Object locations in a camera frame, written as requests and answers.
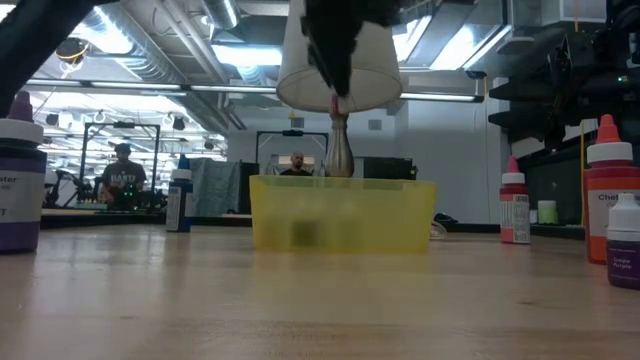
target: purple label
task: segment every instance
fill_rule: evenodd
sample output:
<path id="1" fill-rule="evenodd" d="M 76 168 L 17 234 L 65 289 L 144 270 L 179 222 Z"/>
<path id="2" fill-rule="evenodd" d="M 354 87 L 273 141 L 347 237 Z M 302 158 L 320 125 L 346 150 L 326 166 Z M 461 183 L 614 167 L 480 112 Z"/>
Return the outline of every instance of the purple label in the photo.
<path id="1" fill-rule="evenodd" d="M 35 250 L 40 222 L 0 223 L 0 251 Z"/>
<path id="2" fill-rule="evenodd" d="M 607 241 L 609 282 L 640 289 L 640 242 Z"/>
<path id="3" fill-rule="evenodd" d="M 0 158 L 0 171 L 23 171 L 44 174 L 47 171 L 47 162 L 27 159 Z"/>

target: person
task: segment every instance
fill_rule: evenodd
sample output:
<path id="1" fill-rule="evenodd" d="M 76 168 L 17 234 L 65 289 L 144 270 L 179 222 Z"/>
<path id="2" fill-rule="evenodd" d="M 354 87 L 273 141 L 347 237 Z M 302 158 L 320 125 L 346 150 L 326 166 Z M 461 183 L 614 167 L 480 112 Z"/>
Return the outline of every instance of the person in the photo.
<path id="1" fill-rule="evenodd" d="M 304 154 L 300 151 L 296 151 L 291 155 L 291 167 L 283 172 L 280 175 L 287 176 L 312 176 L 310 172 L 304 170 L 302 168 L 304 165 Z"/>
<path id="2" fill-rule="evenodd" d="M 102 195 L 106 203 L 110 205 L 117 202 L 117 197 L 125 187 L 135 185 L 138 190 L 142 190 L 142 186 L 147 180 L 142 165 L 129 160 L 131 155 L 129 144 L 119 144 L 115 151 L 118 161 L 109 164 L 102 174 Z"/>

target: workbench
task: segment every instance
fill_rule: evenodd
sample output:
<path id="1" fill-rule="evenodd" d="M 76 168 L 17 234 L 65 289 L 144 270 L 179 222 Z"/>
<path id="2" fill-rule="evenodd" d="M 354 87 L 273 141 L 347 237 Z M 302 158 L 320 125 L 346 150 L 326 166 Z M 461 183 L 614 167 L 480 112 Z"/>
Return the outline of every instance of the workbench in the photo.
<path id="1" fill-rule="evenodd" d="M 255 253 L 249 228 L 45 230 L 0 257 L 0 359 L 640 358 L 640 292 L 580 241 Z"/>

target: translucent yellow bin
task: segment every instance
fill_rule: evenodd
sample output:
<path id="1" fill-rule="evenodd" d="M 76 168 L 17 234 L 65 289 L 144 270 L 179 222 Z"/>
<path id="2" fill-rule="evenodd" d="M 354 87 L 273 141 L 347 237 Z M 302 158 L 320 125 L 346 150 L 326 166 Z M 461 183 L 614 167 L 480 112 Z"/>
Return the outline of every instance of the translucent yellow bin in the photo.
<path id="1" fill-rule="evenodd" d="M 436 186 L 426 181 L 252 176 L 258 251 L 424 253 Z"/>

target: man in gray t-shirt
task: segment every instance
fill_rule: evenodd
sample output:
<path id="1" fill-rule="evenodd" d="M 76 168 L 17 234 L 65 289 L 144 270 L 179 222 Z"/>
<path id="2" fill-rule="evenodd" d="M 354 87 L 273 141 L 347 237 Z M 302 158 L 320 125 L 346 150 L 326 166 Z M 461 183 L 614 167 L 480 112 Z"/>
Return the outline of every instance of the man in gray t-shirt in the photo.
<path id="1" fill-rule="evenodd" d="M 115 197 L 127 185 L 134 184 L 138 190 L 141 190 L 147 180 L 142 165 L 129 160 L 129 155 L 131 155 L 129 144 L 119 144 L 115 150 L 118 161 L 109 164 L 102 174 L 102 194 L 107 204 L 113 204 Z"/>

